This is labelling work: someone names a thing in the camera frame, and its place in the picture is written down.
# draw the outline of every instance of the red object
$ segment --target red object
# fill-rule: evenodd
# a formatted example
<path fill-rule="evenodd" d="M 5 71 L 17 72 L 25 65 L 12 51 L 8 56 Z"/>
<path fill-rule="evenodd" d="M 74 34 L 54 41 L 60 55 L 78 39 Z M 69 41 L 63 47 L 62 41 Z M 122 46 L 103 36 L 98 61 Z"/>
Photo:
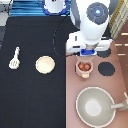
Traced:
<path fill-rule="evenodd" d="M 90 64 L 85 64 L 84 65 L 85 71 L 89 71 L 91 69 Z"/>
<path fill-rule="evenodd" d="M 78 64 L 78 67 L 79 67 L 80 70 L 84 71 L 84 63 L 80 62 Z"/>

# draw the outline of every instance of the white spoon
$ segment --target white spoon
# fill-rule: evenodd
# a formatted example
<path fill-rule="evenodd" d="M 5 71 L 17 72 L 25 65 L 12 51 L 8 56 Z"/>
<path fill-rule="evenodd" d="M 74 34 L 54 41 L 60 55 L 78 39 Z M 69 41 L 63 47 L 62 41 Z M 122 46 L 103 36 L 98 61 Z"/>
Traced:
<path fill-rule="evenodd" d="M 19 55 L 19 47 L 16 47 L 14 58 L 10 61 L 9 67 L 11 69 L 17 69 L 19 67 L 20 61 L 18 60 Z"/>

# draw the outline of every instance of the white bowl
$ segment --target white bowl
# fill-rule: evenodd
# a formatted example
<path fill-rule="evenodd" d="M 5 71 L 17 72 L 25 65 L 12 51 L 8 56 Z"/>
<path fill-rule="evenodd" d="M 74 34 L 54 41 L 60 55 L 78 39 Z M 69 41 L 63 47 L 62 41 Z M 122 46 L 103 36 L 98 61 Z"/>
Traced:
<path fill-rule="evenodd" d="M 76 110 L 81 120 L 93 128 L 108 126 L 114 119 L 116 109 L 111 109 L 114 100 L 99 87 L 82 90 L 76 100 Z"/>

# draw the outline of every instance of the table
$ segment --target table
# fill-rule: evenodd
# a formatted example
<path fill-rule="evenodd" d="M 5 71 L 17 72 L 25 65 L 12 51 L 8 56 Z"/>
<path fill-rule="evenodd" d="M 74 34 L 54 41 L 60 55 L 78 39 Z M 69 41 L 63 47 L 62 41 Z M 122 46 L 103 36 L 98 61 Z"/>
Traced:
<path fill-rule="evenodd" d="M 61 19 L 8 18 L 0 50 L 0 128 L 66 127 L 66 59 L 56 56 L 52 45 Z M 59 30 L 56 38 L 56 50 L 63 55 L 68 31 L 64 30 L 67 34 L 63 36 Z M 20 67 L 11 70 L 9 62 L 16 47 L 20 48 Z M 55 61 L 55 69 L 47 75 L 35 67 L 36 60 L 44 55 Z"/>
<path fill-rule="evenodd" d="M 77 95 L 86 87 L 100 87 L 113 97 L 115 103 L 125 100 L 124 92 L 126 87 L 115 47 L 115 42 L 111 43 L 111 55 L 107 58 L 96 56 L 93 60 L 94 70 L 88 79 L 82 79 L 75 73 L 75 56 L 66 58 L 66 128 L 90 128 L 84 124 L 78 117 L 75 102 Z M 115 67 L 115 73 L 112 76 L 102 76 L 98 71 L 98 65 L 101 62 L 110 62 Z M 113 122 L 106 128 L 127 128 L 128 110 L 120 112 L 117 110 Z"/>

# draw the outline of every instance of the bowl rim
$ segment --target bowl rim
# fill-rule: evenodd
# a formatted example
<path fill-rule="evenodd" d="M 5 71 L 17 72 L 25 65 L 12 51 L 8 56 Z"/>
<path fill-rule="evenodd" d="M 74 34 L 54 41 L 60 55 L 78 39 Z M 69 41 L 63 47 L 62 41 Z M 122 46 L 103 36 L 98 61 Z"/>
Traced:
<path fill-rule="evenodd" d="M 113 100 L 112 96 L 111 96 L 107 91 L 105 91 L 104 89 L 102 89 L 102 88 L 100 88 L 100 87 L 87 87 L 87 88 L 83 89 L 82 91 L 80 91 L 80 93 L 79 93 L 78 96 L 77 96 L 77 99 L 76 99 L 76 111 L 77 111 L 77 114 L 78 114 L 79 118 L 80 118 L 85 124 L 87 124 L 88 126 L 91 126 L 91 127 L 94 127 L 94 128 L 103 128 L 103 127 L 106 127 L 106 126 L 108 126 L 109 124 L 111 124 L 112 121 L 114 120 L 115 114 L 116 114 L 116 109 L 113 110 L 113 111 L 114 111 L 114 112 L 113 112 L 113 116 L 112 116 L 112 118 L 110 119 L 110 121 L 109 121 L 108 123 L 104 124 L 104 125 L 101 125 L 101 126 L 95 126 L 95 125 L 89 124 L 88 122 L 86 122 L 86 121 L 81 117 L 81 115 L 80 115 L 80 113 L 79 113 L 79 109 L 78 109 L 78 100 L 79 100 L 81 94 L 83 94 L 85 91 L 87 91 L 87 90 L 89 90 L 89 89 L 98 89 L 98 90 L 103 91 L 104 93 L 106 93 L 106 94 L 110 97 L 112 103 L 114 104 L 114 100 Z"/>

